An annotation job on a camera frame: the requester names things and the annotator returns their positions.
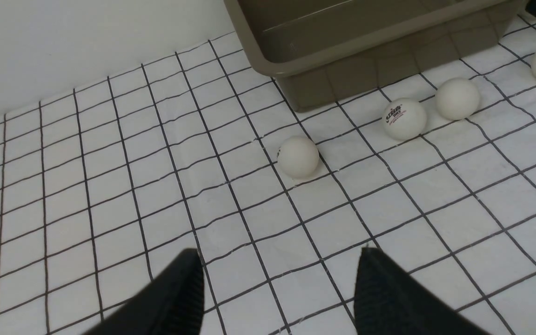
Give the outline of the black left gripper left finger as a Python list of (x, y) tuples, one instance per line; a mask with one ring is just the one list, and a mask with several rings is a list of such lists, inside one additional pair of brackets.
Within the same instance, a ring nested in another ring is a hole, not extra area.
[(199, 335), (204, 271), (196, 249), (182, 250), (155, 279), (87, 335)]

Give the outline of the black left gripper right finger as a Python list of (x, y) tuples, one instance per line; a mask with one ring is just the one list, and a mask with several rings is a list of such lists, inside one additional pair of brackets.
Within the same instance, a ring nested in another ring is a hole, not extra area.
[(359, 335), (487, 335), (413, 279), (381, 249), (361, 250), (355, 281)]

